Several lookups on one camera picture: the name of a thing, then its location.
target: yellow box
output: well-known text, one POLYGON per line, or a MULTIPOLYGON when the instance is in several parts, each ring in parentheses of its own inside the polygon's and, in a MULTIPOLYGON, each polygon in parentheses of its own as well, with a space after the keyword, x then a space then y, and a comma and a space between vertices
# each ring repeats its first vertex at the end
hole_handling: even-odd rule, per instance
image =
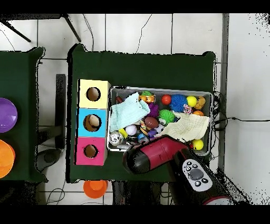
POLYGON ((111 87, 108 81, 79 79, 78 87, 78 94, 80 94, 80 108, 108 108, 108 94, 111 87))

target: pink box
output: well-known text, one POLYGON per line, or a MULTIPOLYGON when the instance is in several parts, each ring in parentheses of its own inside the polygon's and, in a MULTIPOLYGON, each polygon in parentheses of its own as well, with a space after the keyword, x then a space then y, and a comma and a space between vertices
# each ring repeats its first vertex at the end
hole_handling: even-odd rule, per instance
POLYGON ((78 137, 76 165, 94 165, 103 166, 107 158, 106 138, 99 137, 78 137), (84 153, 84 148, 88 145, 94 145, 98 150, 94 158, 89 158, 84 153))

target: light blue cloth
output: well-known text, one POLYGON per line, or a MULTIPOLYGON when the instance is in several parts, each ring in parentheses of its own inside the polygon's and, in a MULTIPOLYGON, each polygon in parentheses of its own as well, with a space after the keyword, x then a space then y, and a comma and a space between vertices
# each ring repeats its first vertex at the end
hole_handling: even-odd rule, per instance
POLYGON ((124 102, 112 105, 111 109, 110 132, 132 125, 150 113, 147 103, 139 101, 137 92, 124 102))

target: metal gray tray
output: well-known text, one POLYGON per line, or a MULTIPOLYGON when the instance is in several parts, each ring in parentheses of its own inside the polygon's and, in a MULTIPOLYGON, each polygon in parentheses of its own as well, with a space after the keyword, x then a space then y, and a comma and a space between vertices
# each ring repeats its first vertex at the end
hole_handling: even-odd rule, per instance
MULTIPOLYGON (((211 135, 212 135, 212 108, 213 108, 213 95, 210 92, 198 92, 198 91, 184 91, 184 90, 170 90, 170 89, 150 89, 150 88, 136 88, 136 87, 119 87, 113 86, 110 88, 110 106, 116 104, 116 97, 119 96, 122 99, 127 98, 129 95, 138 92, 141 94, 144 90, 150 91, 152 94, 156 95, 155 104, 159 106, 159 109, 170 109, 168 105, 163 105, 161 102, 161 97, 164 94, 175 95, 175 94, 182 94, 184 96, 203 96, 205 98, 205 105, 202 108, 202 112, 205 116, 210 117, 209 119, 209 126, 208 129, 202 138, 204 142, 204 147, 202 150, 195 151, 197 155, 206 156, 211 149, 211 135)), ((112 146, 109 143, 109 136, 110 136, 110 117, 111 117, 111 107, 109 108, 109 119, 108 119, 108 134, 107 134, 107 148, 111 151, 118 151, 124 152, 125 150, 121 150, 117 148, 117 146, 112 146)))

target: purple bowl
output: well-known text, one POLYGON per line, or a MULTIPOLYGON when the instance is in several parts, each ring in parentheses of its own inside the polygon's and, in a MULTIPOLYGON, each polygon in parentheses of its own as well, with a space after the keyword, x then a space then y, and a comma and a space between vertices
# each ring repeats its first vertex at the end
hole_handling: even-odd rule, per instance
POLYGON ((9 131, 17 122, 18 112, 15 105, 5 98, 0 98, 0 133, 9 131))

